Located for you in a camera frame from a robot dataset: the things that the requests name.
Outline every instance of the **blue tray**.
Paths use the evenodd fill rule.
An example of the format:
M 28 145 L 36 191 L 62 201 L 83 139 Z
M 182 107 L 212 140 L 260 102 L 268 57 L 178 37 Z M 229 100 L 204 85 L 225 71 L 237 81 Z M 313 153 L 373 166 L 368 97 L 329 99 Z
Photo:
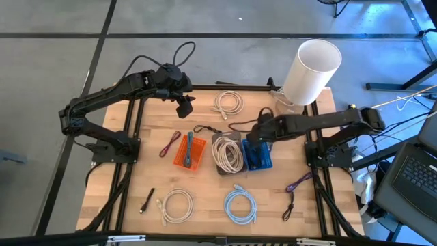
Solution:
M 261 144 L 261 164 L 258 165 L 251 165 L 252 162 L 249 162 L 249 158 L 251 160 L 257 161 L 259 160 L 258 153 L 256 153 L 254 148 L 249 147 L 249 143 L 246 139 L 243 139 L 241 141 L 242 149 L 243 149 L 243 158 L 244 163 L 247 166 L 247 169 L 249 171 L 255 171 L 255 170 L 261 170 L 261 169 L 267 169 L 272 168 L 272 159 L 270 158 L 270 153 L 268 151 L 267 143 L 263 142 Z

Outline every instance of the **red cable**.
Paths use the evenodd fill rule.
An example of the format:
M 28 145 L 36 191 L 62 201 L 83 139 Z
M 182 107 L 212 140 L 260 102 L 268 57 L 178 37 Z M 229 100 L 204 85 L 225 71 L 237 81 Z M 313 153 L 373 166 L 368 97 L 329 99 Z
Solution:
M 172 143 L 174 143 L 176 140 L 178 140 L 178 138 L 180 138 L 180 131 L 176 131 L 173 136 L 171 137 L 171 140 L 169 142 L 169 144 L 167 144 L 163 150 L 161 150 L 161 152 L 159 152 L 159 157 L 164 157 L 167 154 L 167 151 L 169 151 L 170 146 Z

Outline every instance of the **wooden table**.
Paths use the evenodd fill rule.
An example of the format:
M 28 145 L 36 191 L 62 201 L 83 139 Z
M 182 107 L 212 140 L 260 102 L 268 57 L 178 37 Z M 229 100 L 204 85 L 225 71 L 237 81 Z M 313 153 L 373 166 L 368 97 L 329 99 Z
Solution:
M 290 196 L 285 193 L 284 188 L 309 171 L 303 148 L 305 136 L 275 143 L 271 153 L 273 168 L 231 176 L 219 176 L 216 172 L 211 154 L 210 140 L 213 133 L 210 131 L 195 133 L 195 137 L 208 140 L 201 165 L 196 172 L 173 164 L 173 158 L 182 138 L 172 145 L 165 158 L 158 156 L 176 130 L 187 134 L 195 125 L 204 124 L 227 131 L 229 123 L 255 119 L 259 110 L 266 106 L 271 107 L 275 114 L 278 114 L 276 101 L 269 92 L 240 91 L 245 100 L 244 109 L 238 115 L 230 115 L 229 119 L 224 121 L 219 113 L 210 110 L 217 93 L 216 90 L 197 90 L 190 93 L 191 96 L 196 97 L 193 101 L 194 111 L 185 119 L 177 117 L 176 103 L 155 99 L 146 102 L 139 134 L 140 156 L 132 173 L 122 231 L 217 236 L 321 236 L 311 180 L 303 182 L 295 191 L 294 209 L 290 220 L 284 222 L 281 218 L 290 203 Z M 232 99 L 224 101 L 225 105 L 232 102 Z M 335 111 L 333 95 L 329 88 L 322 91 L 317 103 L 319 113 Z M 127 102 L 120 102 L 108 107 L 103 126 L 113 131 L 121 130 L 127 106 Z M 133 122 L 135 119 L 132 120 L 130 129 L 133 129 Z M 323 133 L 324 136 L 328 136 L 336 131 L 338 131 L 336 128 L 325 129 Z M 77 229 L 87 226 L 108 199 L 113 170 L 113 163 L 104 164 L 89 177 Z M 341 169 L 330 169 L 330 171 L 336 204 L 355 230 L 363 233 L 350 176 Z M 256 199 L 258 210 L 255 224 L 236 225 L 225 214 L 223 210 L 225 196 L 234 190 L 234 184 L 241 185 Z M 152 187 L 156 189 L 152 201 L 147 211 L 140 215 L 139 209 Z M 163 226 L 155 200 L 163 199 L 176 187 L 188 189 L 193 194 L 195 212 L 183 224 Z M 167 206 L 169 213 L 175 217 L 183 215 L 187 206 L 186 200 L 179 196 L 171 198 Z M 117 205 L 114 208 L 111 228 L 114 228 L 114 218 L 118 211 Z M 237 197 L 231 209 L 237 216 L 246 215 L 250 210 L 249 201 L 244 197 Z M 325 213 L 328 231 L 332 233 L 330 213 L 326 205 Z

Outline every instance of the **orange tray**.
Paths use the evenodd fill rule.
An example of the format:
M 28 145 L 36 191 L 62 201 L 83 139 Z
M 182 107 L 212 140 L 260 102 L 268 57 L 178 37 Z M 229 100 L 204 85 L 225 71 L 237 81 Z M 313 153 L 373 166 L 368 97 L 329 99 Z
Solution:
M 185 167 L 184 166 L 185 154 L 188 148 L 187 139 L 188 136 L 184 135 L 184 138 L 180 142 L 178 153 L 176 154 L 175 159 L 173 160 L 173 164 L 179 167 L 183 167 L 185 169 L 189 169 L 191 171 L 196 171 L 197 168 L 200 166 L 200 160 L 202 160 L 203 151 L 205 150 L 206 147 L 206 140 L 193 137 L 193 144 L 191 146 L 191 166 Z

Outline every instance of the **white cylinder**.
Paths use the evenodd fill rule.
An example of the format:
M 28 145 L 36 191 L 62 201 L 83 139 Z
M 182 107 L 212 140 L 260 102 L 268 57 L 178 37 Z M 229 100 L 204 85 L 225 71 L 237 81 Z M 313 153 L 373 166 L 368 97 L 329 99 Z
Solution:
M 295 105 L 312 103 L 341 64 L 339 49 L 325 40 L 308 40 L 300 45 L 288 72 L 283 91 Z

